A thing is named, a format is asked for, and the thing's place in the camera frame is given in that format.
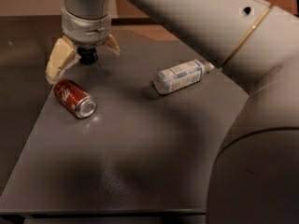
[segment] bottle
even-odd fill
[[[168,94],[202,80],[212,69],[214,65],[207,61],[193,60],[159,71],[153,83],[157,92]]]

